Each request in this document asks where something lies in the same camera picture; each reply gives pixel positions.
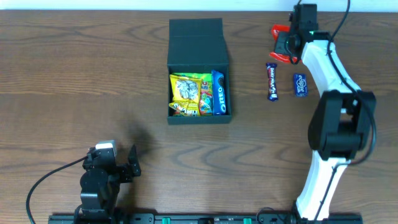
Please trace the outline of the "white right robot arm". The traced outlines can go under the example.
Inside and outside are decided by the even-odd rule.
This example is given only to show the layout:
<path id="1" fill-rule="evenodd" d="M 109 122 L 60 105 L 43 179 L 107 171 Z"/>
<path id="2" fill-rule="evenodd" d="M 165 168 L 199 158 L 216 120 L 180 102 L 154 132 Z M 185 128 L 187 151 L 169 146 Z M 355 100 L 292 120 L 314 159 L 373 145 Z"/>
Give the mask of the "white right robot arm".
<path id="1" fill-rule="evenodd" d="M 340 177 L 349 166 L 365 162 L 373 153 L 377 126 L 376 97 L 351 79 L 335 48 L 335 33 L 320 30 L 317 5 L 298 2 L 290 25 L 272 27 L 271 56 L 309 70 L 320 100 L 308 126 L 312 161 L 301 194 L 282 223 L 362 223 L 361 215 L 329 211 Z"/>

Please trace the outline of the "small blue candy pack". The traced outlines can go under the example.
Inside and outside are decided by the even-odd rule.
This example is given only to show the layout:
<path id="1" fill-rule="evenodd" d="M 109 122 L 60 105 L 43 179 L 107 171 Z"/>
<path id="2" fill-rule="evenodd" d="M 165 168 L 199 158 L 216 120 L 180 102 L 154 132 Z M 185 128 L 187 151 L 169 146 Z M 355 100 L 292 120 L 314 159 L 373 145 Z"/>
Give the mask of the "small blue candy pack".
<path id="1" fill-rule="evenodd" d="M 294 92 L 297 97 L 308 96 L 307 77 L 302 73 L 295 73 L 293 75 Z"/>

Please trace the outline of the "yellow snack bag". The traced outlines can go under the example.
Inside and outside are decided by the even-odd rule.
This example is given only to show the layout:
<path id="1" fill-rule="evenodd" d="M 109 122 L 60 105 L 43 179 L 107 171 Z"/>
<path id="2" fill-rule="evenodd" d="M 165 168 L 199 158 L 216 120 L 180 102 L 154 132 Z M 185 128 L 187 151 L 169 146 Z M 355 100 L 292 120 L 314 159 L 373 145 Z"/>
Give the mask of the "yellow snack bag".
<path id="1" fill-rule="evenodd" d="M 169 107 L 182 116 L 200 116 L 201 80 L 179 75 L 170 75 L 169 78 L 173 94 Z"/>

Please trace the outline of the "red snack bag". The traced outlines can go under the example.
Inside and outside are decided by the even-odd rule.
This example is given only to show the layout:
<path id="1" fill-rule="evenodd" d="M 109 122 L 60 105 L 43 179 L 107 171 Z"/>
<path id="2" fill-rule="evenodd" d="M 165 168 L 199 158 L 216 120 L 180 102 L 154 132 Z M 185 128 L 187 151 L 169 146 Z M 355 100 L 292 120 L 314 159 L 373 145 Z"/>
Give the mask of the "red snack bag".
<path id="1" fill-rule="evenodd" d="M 290 31 L 289 26 L 274 24 L 271 29 L 271 34 L 273 36 L 273 39 L 276 41 L 279 32 L 289 32 L 289 31 Z M 292 52 L 290 52 L 290 55 L 281 55 L 275 53 L 273 50 L 269 55 L 280 62 L 291 63 L 294 65 L 299 63 L 299 59 L 297 57 L 294 57 Z"/>

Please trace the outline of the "blue Oreo pack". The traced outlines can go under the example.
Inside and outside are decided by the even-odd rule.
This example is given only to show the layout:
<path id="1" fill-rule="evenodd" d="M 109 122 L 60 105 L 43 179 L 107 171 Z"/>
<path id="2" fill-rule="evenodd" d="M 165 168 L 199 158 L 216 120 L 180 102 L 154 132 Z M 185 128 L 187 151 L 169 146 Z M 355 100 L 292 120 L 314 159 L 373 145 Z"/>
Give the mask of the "blue Oreo pack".
<path id="1" fill-rule="evenodd" d="M 226 114 L 226 94 L 224 89 L 224 75 L 216 70 L 211 71 L 213 78 L 213 114 Z"/>

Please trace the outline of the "Dairy Milk chocolate bar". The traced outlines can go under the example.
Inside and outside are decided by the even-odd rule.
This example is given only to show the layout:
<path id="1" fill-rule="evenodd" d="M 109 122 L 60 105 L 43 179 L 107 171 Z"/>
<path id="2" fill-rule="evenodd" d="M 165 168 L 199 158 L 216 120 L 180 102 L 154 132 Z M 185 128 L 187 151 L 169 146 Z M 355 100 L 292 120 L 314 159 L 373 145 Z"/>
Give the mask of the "Dairy Milk chocolate bar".
<path id="1" fill-rule="evenodd" d="M 277 95 L 277 88 L 275 84 L 275 70 L 277 68 L 276 63 L 266 63 L 266 68 L 267 68 L 267 75 L 268 75 L 268 100 L 269 101 L 277 101 L 278 95 Z"/>

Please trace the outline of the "dark green box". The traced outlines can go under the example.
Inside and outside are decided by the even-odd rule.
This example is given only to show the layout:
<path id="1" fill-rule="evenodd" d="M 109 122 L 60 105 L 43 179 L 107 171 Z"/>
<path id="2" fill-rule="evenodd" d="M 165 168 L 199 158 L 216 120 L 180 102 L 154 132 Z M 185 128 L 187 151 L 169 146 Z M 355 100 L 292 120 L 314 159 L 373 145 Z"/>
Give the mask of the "dark green box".
<path id="1" fill-rule="evenodd" d="M 228 47 L 224 39 L 223 21 L 212 19 L 169 20 L 168 73 L 210 73 L 212 70 L 224 75 L 226 114 L 216 116 L 174 116 L 168 109 L 169 125 L 178 124 L 228 124 L 231 122 L 232 106 L 229 87 Z"/>

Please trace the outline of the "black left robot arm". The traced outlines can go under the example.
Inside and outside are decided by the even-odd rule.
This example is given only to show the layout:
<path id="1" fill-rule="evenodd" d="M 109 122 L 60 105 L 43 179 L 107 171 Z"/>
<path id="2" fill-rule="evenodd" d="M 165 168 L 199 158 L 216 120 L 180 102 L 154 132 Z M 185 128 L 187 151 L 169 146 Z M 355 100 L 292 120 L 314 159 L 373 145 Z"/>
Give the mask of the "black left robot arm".
<path id="1" fill-rule="evenodd" d="M 136 146 L 125 164 L 116 163 L 116 143 L 101 141 L 89 148 L 80 179 L 81 205 L 75 209 L 73 223 L 129 223 L 130 215 L 116 208 L 120 185 L 141 175 Z"/>

